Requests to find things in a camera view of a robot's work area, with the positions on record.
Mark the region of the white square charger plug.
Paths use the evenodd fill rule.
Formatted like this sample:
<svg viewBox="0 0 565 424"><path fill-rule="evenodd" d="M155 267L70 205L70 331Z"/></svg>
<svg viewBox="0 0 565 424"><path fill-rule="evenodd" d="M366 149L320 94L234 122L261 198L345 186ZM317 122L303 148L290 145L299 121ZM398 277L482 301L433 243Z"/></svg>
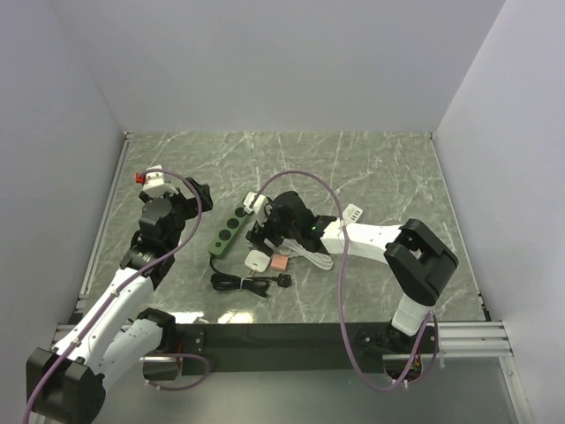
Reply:
<svg viewBox="0 0 565 424"><path fill-rule="evenodd" d="M249 270L249 276L253 277L267 270L271 258L259 250L250 250L245 257L244 265Z"/></svg>

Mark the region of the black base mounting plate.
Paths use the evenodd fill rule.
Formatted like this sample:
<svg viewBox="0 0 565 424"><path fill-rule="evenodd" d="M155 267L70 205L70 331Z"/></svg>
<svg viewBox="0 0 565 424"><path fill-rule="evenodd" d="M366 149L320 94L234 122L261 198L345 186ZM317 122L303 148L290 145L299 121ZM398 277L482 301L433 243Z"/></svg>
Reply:
<svg viewBox="0 0 565 424"><path fill-rule="evenodd" d="M416 341L388 322L348 322L351 350L365 373L397 377ZM189 353L213 372L340 370L351 367L337 322L178 324L152 356Z"/></svg>

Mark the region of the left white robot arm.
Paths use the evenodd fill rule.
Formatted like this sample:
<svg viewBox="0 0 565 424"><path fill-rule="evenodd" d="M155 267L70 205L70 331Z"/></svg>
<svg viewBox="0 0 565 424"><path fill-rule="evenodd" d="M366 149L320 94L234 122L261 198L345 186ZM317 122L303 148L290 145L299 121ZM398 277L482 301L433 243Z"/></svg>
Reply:
<svg viewBox="0 0 565 424"><path fill-rule="evenodd" d="M81 321L49 349L37 348L26 362L26 409L61 423L91 423L111 387L142 357L155 353L180 367L186 353L173 315L148 308L129 329L125 321L157 289L187 239L186 221L200 222L213 207L208 185L182 183L187 199L168 178L169 170L137 174L143 202L139 228L106 291Z"/></svg>

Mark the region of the aluminium frame rail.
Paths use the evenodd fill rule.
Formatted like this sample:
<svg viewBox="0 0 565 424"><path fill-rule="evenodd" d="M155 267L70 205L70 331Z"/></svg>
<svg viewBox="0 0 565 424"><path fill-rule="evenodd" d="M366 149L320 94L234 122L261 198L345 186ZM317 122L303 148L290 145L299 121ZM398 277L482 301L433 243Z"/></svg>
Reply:
<svg viewBox="0 0 565 424"><path fill-rule="evenodd" d="M92 331L83 339L70 329L55 344L63 352L70 343L77 343L70 357L83 359L94 366L109 363L112 356L124 357L129 352L138 356L148 354L174 336L176 325L156 324L149 320L134 322L116 335L100 335ZM511 348L503 326L497 322L442 322L438 326L427 324L422 339L415 341L412 350L429 357L438 347L441 354L454 358L480 358L509 356Z"/></svg>

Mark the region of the white USB power strip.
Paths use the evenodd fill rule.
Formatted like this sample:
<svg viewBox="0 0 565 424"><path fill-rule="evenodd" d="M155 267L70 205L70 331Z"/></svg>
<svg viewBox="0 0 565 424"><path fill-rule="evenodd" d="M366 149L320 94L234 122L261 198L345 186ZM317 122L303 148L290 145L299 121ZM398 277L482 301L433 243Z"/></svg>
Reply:
<svg viewBox="0 0 565 424"><path fill-rule="evenodd" d="M343 210L343 220L346 223L356 223L362 215L363 209L354 204L349 204Z"/></svg>

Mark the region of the green power strip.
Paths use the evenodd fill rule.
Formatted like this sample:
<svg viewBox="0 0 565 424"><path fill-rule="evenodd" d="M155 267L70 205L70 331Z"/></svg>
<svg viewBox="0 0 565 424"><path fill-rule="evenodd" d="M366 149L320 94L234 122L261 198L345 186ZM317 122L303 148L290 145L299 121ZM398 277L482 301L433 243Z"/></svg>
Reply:
<svg viewBox="0 0 565 424"><path fill-rule="evenodd" d="M222 258L232 247L238 235L248 224L250 214L245 210L244 198L234 207L233 211L221 221L219 231L208 246L208 254Z"/></svg>

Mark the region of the pink square adapter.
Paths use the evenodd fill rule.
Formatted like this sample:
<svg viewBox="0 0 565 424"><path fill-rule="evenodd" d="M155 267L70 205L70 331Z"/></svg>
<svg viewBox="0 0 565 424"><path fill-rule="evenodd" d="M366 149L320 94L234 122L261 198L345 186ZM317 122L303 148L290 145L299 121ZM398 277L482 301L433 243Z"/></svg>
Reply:
<svg viewBox="0 0 565 424"><path fill-rule="evenodd" d="M289 257L282 254L274 254L272 256L270 267L278 271L285 271L288 266Z"/></svg>

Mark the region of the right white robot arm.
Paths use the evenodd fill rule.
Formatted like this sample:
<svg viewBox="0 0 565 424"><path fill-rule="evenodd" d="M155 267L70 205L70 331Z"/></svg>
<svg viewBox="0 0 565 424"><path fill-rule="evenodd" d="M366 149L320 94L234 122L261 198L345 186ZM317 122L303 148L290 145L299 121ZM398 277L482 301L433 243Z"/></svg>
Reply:
<svg viewBox="0 0 565 424"><path fill-rule="evenodd" d="M387 333L397 352L407 352L418 342L420 325L459 265L451 249L418 219L380 226L355 222L351 208L342 218L315 215L293 191L272 200L249 192L243 208L255 215L246 239L266 255L294 245L311 254L347 253L389 265L403 291Z"/></svg>

